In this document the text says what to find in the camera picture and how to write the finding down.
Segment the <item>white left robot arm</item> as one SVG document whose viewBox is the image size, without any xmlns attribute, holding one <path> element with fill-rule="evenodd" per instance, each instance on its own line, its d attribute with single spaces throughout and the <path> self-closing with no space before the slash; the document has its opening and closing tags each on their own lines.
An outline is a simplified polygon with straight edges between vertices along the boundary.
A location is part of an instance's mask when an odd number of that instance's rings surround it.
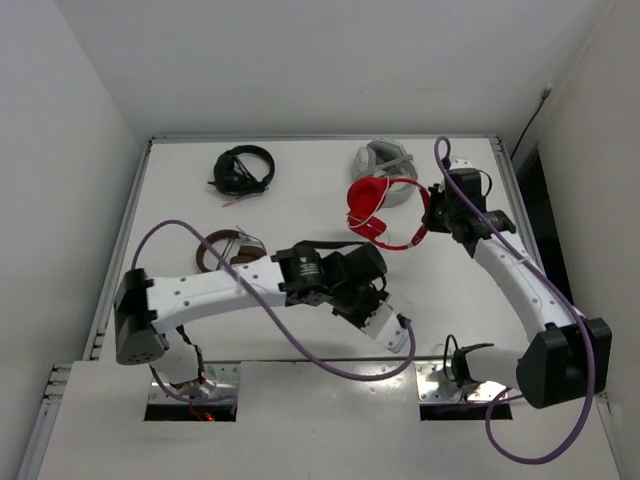
<svg viewBox="0 0 640 480">
<path fill-rule="evenodd" d="M 371 244 L 323 256 L 300 243 L 230 271 L 187 277 L 150 278 L 144 269 L 132 269 L 114 300 L 116 361 L 149 364 L 173 386 L 201 384 L 200 350 L 178 332 L 185 324 L 257 306 L 322 304 L 397 353 L 408 334 L 389 304 L 389 293 L 373 285 L 386 273 L 383 257 Z"/>
</svg>

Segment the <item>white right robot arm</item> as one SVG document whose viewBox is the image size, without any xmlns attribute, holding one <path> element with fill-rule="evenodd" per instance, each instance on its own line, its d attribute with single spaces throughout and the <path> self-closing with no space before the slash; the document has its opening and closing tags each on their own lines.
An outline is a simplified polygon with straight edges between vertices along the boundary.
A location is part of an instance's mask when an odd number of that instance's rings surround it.
<svg viewBox="0 0 640 480">
<path fill-rule="evenodd" d="M 495 281 L 516 312 L 528 348 L 504 350 L 481 343 L 455 350 L 450 372 L 458 386 L 494 381 L 519 390 L 527 402 L 546 408 L 585 396 L 588 365 L 584 342 L 593 349 L 595 393 L 607 380 L 612 331 L 601 318 L 574 321 L 578 310 L 565 307 L 533 264 L 514 223 L 501 210 L 487 211 L 481 173 L 473 167 L 450 170 L 450 179 L 429 187 L 431 204 L 423 222 L 431 232 L 447 233 Z"/>
</svg>

